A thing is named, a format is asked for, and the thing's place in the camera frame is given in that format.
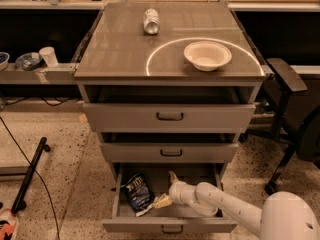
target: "white robotic arm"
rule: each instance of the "white robotic arm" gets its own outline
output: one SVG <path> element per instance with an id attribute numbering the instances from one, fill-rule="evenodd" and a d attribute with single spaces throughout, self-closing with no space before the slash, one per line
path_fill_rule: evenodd
<path id="1" fill-rule="evenodd" d="M 320 240 L 320 227 L 313 211 L 297 195 L 275 193 L 260 209 L 212 184 L 188 185 L 179 181 L 173 172 L 170 175 L 172 185 L 167 198 L 178 204 L 188 204 L 204 216 L 214 216 L 219 208 L 260 240 Z"/>

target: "paper cup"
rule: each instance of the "paper cup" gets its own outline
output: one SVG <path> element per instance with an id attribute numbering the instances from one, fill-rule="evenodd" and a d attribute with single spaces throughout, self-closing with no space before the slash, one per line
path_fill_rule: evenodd
<path id="1" fill-rule="evenodd" d="M 39 51 L 39 53 L 48 67 L 55 67 L 58 65 L 58 60 L 53 47 L 44 47 Z"/>

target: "silver can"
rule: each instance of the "silver can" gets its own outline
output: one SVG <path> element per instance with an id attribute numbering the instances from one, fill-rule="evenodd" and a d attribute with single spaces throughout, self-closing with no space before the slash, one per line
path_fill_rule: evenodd
<path id="1" fill-rule="evenodd" d="M 149 35 L 156 35 L 160 29 L 159 14 L 155 9 L 148 9 L 143 15 L 143 28 Z"/>

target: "tiled floor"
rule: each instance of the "tiled floor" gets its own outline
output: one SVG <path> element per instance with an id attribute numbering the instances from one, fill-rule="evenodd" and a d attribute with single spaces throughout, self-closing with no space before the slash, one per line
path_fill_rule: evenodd
<path id="1" fill-rule="evenodd" d="M 44 179 L 59 222 L 60 239 L 217 239 L 254 240 L 238 225 L 231 234 L 133 234 L 108 233 L 101 220 L 111 218 L 115 186 L 104 162 L 99 142 L 90 131 L 82 103 L 68 101 L 49 106 L 41 100 L 7 106 L 0 116 L 31 159 L 42 136 L 47 137 L 50 153 L 43 153 L 37 170 Z M 19 149 L 0 122 L 0 165 L 26 165 Z M 225 191 L 262 207 L 267 195 L 263 185 L 281 159 L 281 148 L 257 137 L 240 144 L 223 178 Z M 21 178 L 0 178 L 0 201 L 11 208 Z M 320 173 L 310 163 L 294 157 L 280 181 L 281 190 L 302 197 L 320 221 Z M 17 239 L 57 239 L 48 195 L 37 175 L 25 197 L 27 208 L 18 213 Z"/>

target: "curved white line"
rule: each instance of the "curved white line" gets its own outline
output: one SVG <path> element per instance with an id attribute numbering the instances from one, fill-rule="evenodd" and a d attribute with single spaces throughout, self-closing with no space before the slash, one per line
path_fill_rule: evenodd
<path id="1" fill-rule="evenodd" d="M 161 46 L 159 46 L 157 49 L 155 49 L 149 56 L 148 60 L 147 60 L 147 63 L 146 63 L 146 73 L 148 76 L 150 76 L 150 72 L 149 72 L 149 65 L 150 65 L 150 62 L 153 58 L 153 56 L 158 52 L 160 51 L 162 48 L 170 45 L 170 44 L 174 44 L 174 43 L 178 43 L 178 42 L 181 42 L 181 41 L 187 41 L 187 40 L 206 40 L 206 41 L 216 41 L 216 42 L 221 42 L 223 44 L 228 44 L 230 46 L 233 46 L 233 47 L 236 47 L 238 48 L 239 50 L 243 51 L 244 53 L 246 53 L 249 57 L 251 57 L 256 63 L 257 65 L 260 67 L 261 69 L 261 72 L 262 72 L 262 68 L 260 66 L 260 63 L 259 61 L 251 54 L 249 53 L 248 51 L 246 51 L 245 49 L 243 49 L 242 47 L 238 46 L 238 45 L 235 45 L 233 43 L 230 43 L 230 42 L 227 42 L 227 41 L 224 41 L 224 40 L 221 40 L 221 39 L 216 39 L 216 38 L 209 38 L 209 37 L 186 37 L 186 38 L 181 38 L 181 39 L 176 39 L 176 40 L 173 40 L 173 41 L 170 41 L 170 42 L 167 42 Z"/>

